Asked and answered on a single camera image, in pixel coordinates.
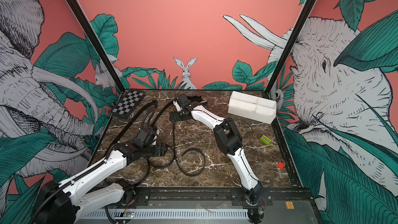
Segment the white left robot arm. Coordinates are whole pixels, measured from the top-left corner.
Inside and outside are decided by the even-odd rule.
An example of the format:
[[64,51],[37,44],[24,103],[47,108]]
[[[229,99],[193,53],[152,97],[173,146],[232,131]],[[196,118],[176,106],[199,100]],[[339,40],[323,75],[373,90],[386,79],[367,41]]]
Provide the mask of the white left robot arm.
[[93,191],[101,181],[129,164],[167,152],[165,143],[157,142],[155,127],[141,128],[138,135],[126,142],[111,145],[100,161],[59,183],[50,181],[39,191],[31,215],[31,224],[74,224],[85,215],[119,202],[134,186],[119,180],[104,189]]

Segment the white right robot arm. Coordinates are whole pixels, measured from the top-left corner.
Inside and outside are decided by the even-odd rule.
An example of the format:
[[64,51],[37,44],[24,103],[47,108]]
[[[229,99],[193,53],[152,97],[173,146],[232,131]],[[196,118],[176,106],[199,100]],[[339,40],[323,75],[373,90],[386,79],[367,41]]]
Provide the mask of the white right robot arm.
[[213,130],[217,147],[235,166],[245,192],[246,201],[254,205],[261,198],[263,185],[252,170],[243,148],[242,136],[231,118],[222,118],[210,112],[200,97],[184,94],[171,102],[176,110],[171,112],[171,122],[193,119]]

